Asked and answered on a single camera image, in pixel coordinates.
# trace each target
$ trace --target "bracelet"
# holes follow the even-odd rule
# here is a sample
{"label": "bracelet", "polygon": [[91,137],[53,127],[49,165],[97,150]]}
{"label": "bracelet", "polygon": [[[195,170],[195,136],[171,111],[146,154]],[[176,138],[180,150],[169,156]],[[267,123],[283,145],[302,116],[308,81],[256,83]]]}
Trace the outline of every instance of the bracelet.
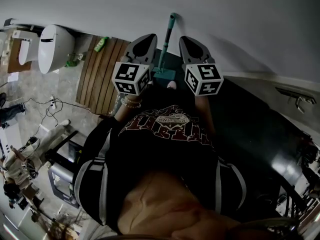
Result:
{"label": "bracelet", "polygon": [[126,103],[124,98],[121,99],[121,103],[124,106],[126,106],[127,108],[130,108],[130,109],[139,109],[139,108],[141,108],[141,103],[139,103],[137,106],[130,106],[128,103]]}
{"label": "bracelet", "polygon": [[129,99],[128,96],[124,97],[126,102],[132,103],[132,104],[140,104],[142,102],[142,99],[140,101],[134,101],[132,99]]}

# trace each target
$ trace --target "white toilet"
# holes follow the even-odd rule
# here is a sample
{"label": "white toilet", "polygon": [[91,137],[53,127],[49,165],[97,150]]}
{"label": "white toilet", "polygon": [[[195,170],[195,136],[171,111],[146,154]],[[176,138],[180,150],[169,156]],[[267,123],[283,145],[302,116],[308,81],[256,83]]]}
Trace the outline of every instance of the white toilet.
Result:
{"label": "white toilet", "polygon": [[19,52],[19,63],[23,65],[27,62],[38,60],[38,49],[40,37],[34,32],[15,30],[13,38],[22,39]]}
{"label": "white toilet", "polygon": [[43,74],[64,67],[68,54],[72,54],[75,38],[63,27],[49,25],[44,28],[41,37],[34,32],[15,30],[13,38],[23,39],[19,52],[21,65],[30,61],[38,61]]}
{"label": "white toilet", "polygon": [[64,67],[72,54],[75,38],[64,28],[49,25],[42,31],[38,50],[40,71],[46,74]]}

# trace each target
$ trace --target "graphic print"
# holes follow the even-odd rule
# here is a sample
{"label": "graphic print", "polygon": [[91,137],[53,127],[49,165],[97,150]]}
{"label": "graphic print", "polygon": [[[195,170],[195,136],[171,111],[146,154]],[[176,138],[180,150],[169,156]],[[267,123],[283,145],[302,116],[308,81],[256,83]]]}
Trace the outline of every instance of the graphic print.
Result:
{"label": "graphic print", "polygon": [[211,80],[211,79],[221,79],[216,65],[214,64],[203,64],[197,65],[200,75],[203,80]]}
{"label": "graphic print", "polygon": [[178,105],[172,105],[160,110],[147,110],[136,115],[119,135],[124,131],[148,130],[163,139],[199,142],[212,147],[206,130],[199,127],[198,121],[198,117],[190,117],[183,113]]}

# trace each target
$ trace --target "mop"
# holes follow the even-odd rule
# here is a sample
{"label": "mop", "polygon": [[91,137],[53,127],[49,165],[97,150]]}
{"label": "mop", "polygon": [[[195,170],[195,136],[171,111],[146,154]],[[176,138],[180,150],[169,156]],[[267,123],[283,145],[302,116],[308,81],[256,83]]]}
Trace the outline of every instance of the mop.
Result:
{"label": "mop", "polygon": [[167,79],[170,81],[175,80],[176,71],[171,70],[171,69],[166,69],[166,68],[164,68],[164,65],[165,65],[165,55],[167,53],[169,39],[170,39],[171,32],[172,32],[172,29],[173,29],[175,21],[176,21],[176,17],[177,17],[177,15],[175,13],[171,13],[168,28],[166,30],[163,48],[162,48],[160,58],[159,58],[158,67],[153,68],[153,72],[155,72],[155,74],[153,75],[154,78]]}

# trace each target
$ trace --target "mop handle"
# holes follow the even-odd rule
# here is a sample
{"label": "mop handle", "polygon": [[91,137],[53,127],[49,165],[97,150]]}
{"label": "mop handle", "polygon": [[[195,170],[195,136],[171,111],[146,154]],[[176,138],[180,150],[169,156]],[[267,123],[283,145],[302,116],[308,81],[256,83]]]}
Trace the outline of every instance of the mop handle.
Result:
{"label": "mop handle", "polygon": [[175,21],[176,21],[176,14],[175,13],[171,13],[170,19],[169,19],[169,24],[168,24],[168,29],[166,30],[166,35],[165,35],[163,48],[162,48],[162,51],[161,51],[161,54],[160,54],[160,58],[159,58],[159,64],[158,64],[159,70],[162,68],[163,59],[164,59],[164,56],[165,56],[165,54],[167,52],[167,49],[168,49],[169,40],[170,40],[171,32],[172,32],[172,29],[174,27]]}

